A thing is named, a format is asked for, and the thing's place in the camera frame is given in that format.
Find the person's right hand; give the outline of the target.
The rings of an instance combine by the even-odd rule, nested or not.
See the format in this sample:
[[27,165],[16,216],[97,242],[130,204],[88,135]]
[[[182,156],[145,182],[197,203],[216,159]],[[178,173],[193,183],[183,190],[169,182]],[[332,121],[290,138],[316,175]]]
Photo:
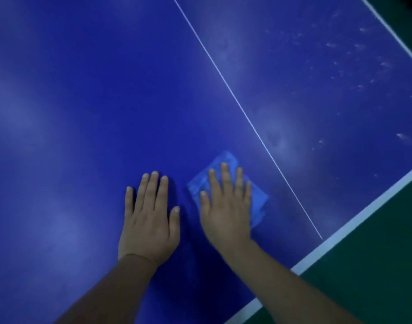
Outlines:
[[222,182],[216,179],[213,169],[209,171],[211,187],[210,223],[203,229],[211,245],[225,258],[234,254],[251,240],[250,212],[243,206],[245,181],[242,168],[237,168],[234,185],[234,197],[231,202],[222,198]]

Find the person's left hand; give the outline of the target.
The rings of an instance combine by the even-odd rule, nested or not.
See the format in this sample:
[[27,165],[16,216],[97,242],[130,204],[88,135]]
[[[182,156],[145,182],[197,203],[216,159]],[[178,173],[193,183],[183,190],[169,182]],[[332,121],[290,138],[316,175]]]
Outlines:
[[134,212],[123,222],[118,244],[118,260],[127,255],[145,257],[160,267],[174,253],[179,243],[169,241],[169,178],[160,176],[155,209],[145,213],[145,190],[150,174],[145,173],[134,190]]

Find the person's left forearm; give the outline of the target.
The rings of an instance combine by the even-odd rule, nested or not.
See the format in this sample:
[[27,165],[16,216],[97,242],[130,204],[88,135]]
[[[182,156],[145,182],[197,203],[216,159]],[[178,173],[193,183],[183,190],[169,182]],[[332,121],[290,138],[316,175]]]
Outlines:
[[133,324],[157,268],[142,256],[122,257],[54,324]]

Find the person's right forearm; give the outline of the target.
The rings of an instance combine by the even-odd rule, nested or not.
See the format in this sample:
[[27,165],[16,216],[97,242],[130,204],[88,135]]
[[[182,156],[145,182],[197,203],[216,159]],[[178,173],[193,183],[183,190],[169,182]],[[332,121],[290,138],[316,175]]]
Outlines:
[[276,324],[363,324],[253,240],[226,242],[217,250]]

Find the blue cleaning cloth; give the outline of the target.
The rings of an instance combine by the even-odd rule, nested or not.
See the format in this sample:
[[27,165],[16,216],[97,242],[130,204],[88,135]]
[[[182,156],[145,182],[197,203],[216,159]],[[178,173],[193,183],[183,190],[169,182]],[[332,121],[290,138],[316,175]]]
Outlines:
[[[239,162],[237,158],[229,151],[224,151],[219,154],[205,169],[202,169],[188,184],[187,188],[192,196],[194,203],[196,204],[198,212],[201,211],[201,191],[207,192],[211,195],[211,187],[209,184],[209,171],[213,169],[216,174],[216,179],[219,183],[222,182],[221,179],[221,163],[227,163],[229,167],[229,173],[231,180],[234,183],[236,179],[236,171],[239,167]],[[269,196],[263,192],[257,185],[251,182],[251,217],[250,217],[250,227],[254,228],[259,223],[261,223],[263,217],[265,216],[265,211],[263,207],[269,199]]]

